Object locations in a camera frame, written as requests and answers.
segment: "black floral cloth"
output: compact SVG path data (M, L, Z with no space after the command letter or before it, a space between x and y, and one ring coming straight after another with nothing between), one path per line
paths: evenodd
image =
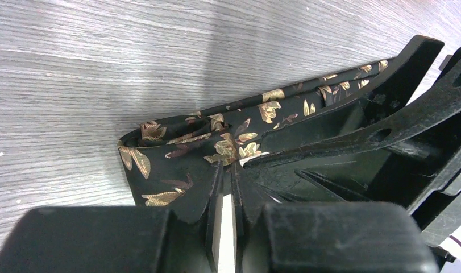
M118 141L137 206L166 206L224 166L266 152L261 136L311 117L368 84L392 59L197 111L144 122Z

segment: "folded garment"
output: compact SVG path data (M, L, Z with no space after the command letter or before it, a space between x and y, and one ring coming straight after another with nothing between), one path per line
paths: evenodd
M267 152L267 131L292 126L367 85L392 59L314 78L188 115L144 122L118 141L137 206L166 206L224 166Z

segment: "folded fabric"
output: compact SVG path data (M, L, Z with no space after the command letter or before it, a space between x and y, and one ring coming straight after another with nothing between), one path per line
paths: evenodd
M166 206L224 166L266 152L261 136L292 126L369 83L392 61L300 82L189 115L144 122L118 141L137 206Z

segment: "gray wood surface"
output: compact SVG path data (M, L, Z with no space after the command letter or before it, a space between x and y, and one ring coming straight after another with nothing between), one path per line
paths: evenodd
M116 141L398 54L461 46L461 1L0 1L0 246L43 205L132 205Z

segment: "black fabric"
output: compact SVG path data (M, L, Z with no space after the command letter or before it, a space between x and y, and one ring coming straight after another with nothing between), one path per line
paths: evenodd
M119 152L137 205L165 206L211 181L211 164L238 164L266 152L261 136L309 118L369 83L392 60L300 82L189 115L144 122L123 136Z

